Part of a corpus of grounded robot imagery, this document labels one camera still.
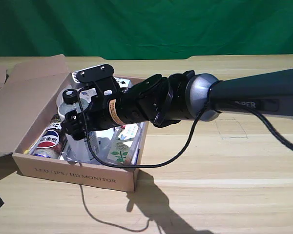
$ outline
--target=wooden table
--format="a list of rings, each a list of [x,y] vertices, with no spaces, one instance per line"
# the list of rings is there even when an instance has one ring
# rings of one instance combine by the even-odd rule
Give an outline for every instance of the wooden table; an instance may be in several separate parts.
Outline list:
[[[0,65],[11,69],[30,59],[0,58]],[[125,76],[195,70],[230,79],[293,68],[293,55],[159,61],[67,58],[71,70],[103,62]],[[292,120],[269,119],[293,142]],[[149,125],[142,163],[175,155],[190,126],[186,121],[164,129]],[[24,177],[16,169],[11,158],[0,158],[0,196],[5,202],[0,234],[293,234],[293,152],[253,116],[221,114],[216,121],[200,122],[180,159],[140,171],[134,194]]]

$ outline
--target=open cardboard box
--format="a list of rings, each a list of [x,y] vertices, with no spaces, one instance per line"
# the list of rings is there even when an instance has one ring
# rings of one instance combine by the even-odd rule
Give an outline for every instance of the open cardboard box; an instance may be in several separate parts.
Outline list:
[[[135,190],[138,168],[124,170],[23,154],[57,113],[56,98],[71,79],[64,55],[17,64],[4,84],[5,73],[6,69],[0,68],[0,156],[12,153],[24,176],[127,192]],[[127,79],[133,84],[141,81]],[[139,142],[137,164],[141,161],[146,133],[147,124]]]

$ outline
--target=power cord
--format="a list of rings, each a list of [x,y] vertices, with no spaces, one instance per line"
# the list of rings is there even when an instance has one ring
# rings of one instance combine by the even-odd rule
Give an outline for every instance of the power cord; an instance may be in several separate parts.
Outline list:
[[[188,136],[188,139],[185,143],[185,145],[183,146],[183,148],[180,150],[180,152],[178,154],[176,154],[174,157],[172,157],[171,159],[167,160],[166,162],[162,162],[162,163],[159,163],[159,164],[153,164],[153,165],[114,165],[114,164],[110,164],[110,163],[106,163],[104,161],[102,161],[100,158],[97,157],[97,155],[95,154],[95,152],[93,151],[92,147],[91,147],[91,143],[90,143],[90,139],[89,139],[89,131],[88,131],[88,125],[87,125],[87,121],[86,121],[86,116],[85,116],[85,113],[84,113],[84,110],[83,110],[83,107],[82,107],[82,103],[80,101],[80,93],[83,91],[83,90],[86,90],[87,88],[84,87],[82,89],[80,89],[78,91],[78,95],[77,95],[77,98],[78,98],[78,104],[79,104],[79,107],[80,107],[80,110],[82,112],[82,116],[83,116],[83,119],[84,119],[84,128],[85,128],[85,135],[86,135],[86,140],[87,140],[87,145],[88,145],[88,148],[89,148],[89,151],[91,152],[92,156],[99,162],[101,163],[102,165],[104,166],[107,166],[107,167],[114,167],[114,168],[157,168],[157,167],[163,167],[163,166],[166,166],[170,163],[172,163],[173,161],[175,161],[177,158],[180,157],[180,155],[182,155],[184,153],[184,151],[187,149],[187,147],[189,146],[191,140],[192,140],[192,136],[193,136],[193,133],[194,133],[194,130],[195,130],[195,127],[196,127],[196,124],[197,122],[199,121],[199,119],[201,118],[202,114],[205,112],[206,110],[206,106],[198,113],[197,117],[195,118],[192,126],[191,126],[191,130],[190,130],[190,133],[189,133],[189,136]]]
[[[268,128],[268,130],[271,132],[271,134],[277,138],[278,141],[280,141],[283,145],[285,145],[287,148],[289,148],[290,150],[293,151],[293,143],[289,142],[287,139],[285,139],[274,127],[273,125],[268,121],[268,119],[266,119],[265,116],[263,116],[262,113],[258,112],[255,109],[249,108],[247,106],[243,106],[239,103],[236,103],[234,101],[225,101],[222,102],[231,106],[235,106],[239,109],[243,109],[246,110],[248,112],[250,112],[251,114],[255,115],[256,117],[258,117],[263,123],[264,125]]]

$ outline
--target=green backdrop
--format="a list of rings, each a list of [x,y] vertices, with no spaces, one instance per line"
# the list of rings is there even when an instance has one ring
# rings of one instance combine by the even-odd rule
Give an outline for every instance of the green backdrop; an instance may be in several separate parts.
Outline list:
[[[0,56],[293,54],[293,0],[0,0]]]

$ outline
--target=soda can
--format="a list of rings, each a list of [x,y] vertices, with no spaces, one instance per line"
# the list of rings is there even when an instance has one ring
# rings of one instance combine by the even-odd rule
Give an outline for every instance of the soda can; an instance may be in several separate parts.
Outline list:
[[[66,136],[62,131],[61,119],[58,114],[54,115],[40,138],[34,156],[58,159],[65,146]]]

